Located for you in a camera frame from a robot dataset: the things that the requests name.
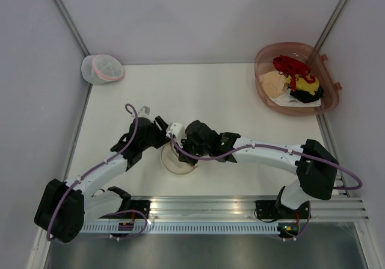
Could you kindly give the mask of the beige round mesh laundry bag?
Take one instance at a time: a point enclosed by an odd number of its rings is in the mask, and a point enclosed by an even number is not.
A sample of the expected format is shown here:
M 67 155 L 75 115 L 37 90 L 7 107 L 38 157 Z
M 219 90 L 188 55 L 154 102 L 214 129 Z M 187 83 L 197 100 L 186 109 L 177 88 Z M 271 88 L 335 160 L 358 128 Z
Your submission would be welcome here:
M 171 143 L 165 144 L 161 150 L 162 165 L 172 174 L 182 176 L 192 173 L 197 166 L 191 166 L 178 160 L 178 154 Z

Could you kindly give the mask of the red bra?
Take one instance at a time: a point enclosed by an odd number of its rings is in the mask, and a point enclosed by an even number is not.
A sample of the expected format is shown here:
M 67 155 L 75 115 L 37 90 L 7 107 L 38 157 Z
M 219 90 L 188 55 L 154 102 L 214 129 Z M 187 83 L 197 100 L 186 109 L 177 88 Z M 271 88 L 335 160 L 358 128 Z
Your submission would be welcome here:
M 304 79 L 308 84 L 316 82 L 316 78 L 311 74 L 311 68 L 297 59 L 281 55 L 273 59 L 273 65 L 276 70 L 285 77 L 291 77 L 290 84 L 292 91 L 297 89 L 296 75 L 299 75 L 299 78 Z

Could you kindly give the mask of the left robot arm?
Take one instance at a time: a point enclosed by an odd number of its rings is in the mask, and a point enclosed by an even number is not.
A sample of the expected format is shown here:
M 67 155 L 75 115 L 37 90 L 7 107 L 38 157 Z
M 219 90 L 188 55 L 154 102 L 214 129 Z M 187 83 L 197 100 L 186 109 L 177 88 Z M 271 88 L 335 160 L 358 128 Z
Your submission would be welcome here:
M 169 139 L 168 124 L 157 116 L 134 120 L 127 133 L 113 145 L 106 159 L 77 178 L 51 180 L 45 187 L 34 223 L 49 237 L 71 242 L 83 225 L 114 214 L 126 218 L 131 213 L 131 196 L 117 186 L 98 191 L 112 179 L 130 170 L 149 148 L 159 149 Z

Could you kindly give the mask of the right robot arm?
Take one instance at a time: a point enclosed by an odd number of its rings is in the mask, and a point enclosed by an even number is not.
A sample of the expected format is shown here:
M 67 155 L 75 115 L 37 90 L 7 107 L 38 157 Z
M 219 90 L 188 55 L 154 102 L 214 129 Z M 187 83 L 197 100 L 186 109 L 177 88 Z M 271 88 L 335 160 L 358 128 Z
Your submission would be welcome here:
M 219 134 L 199 120 L 187 127 L 174 123 L 167 135 L 178 160 L 189 165 L 199 161 L 247 162 L 292 173 L 296 179 L 280 189 L 274 204 L 282 218 L 290 217 L 312 199 L 331 199 L 337 161 L 318 141 L 308 139 L 302 145 L 259 143 L 237 133 Z

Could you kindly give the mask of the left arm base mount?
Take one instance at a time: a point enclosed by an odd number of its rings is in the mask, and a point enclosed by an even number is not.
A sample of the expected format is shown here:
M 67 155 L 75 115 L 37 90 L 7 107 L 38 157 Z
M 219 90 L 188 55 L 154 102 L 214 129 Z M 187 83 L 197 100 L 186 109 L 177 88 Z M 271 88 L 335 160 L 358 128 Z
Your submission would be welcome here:
M 149 211 L 150 211 L 150 201 L 149 200 L 132 200 L 131 195 L 126 192 L 125 190 L 118 188 L 116 186 L 109 187 L 106 191 L 102 190 L 104 193 L 105 192 L 113 192 L 114 194 L 118 195 L 119 198 L 121 199 L 121 204 L 120 207 L 116 212 L 109 213 L 107 215 L 103 215 L 100 218 L 124 218 L 124 219 L 133 219 L 133 218 L 138 218 L 138 219 L 143 219 L 144 217 L 140 214 L 136 215 L 134 212 L 126 212 L 122 213 L 122 211 L 127 211 L 127 210 L 136 210 L 141 212 L 142 214 L 145 215 L 146 218 L 149 217 Z

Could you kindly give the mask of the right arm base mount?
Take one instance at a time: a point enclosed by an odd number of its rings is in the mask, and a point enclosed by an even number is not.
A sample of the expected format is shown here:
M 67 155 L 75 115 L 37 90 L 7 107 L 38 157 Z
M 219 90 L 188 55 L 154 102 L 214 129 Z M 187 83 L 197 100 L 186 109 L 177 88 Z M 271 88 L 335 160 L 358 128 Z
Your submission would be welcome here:
M 290 209 L 282 205 L 281 196 L 285 187 L 282 187 L 276 200 L 256 200 L 254 216 L 264 222 L 273 223 L 279 220 L 307 220 L 311 218 L 309 202 L 304 202 L 298 209 Z

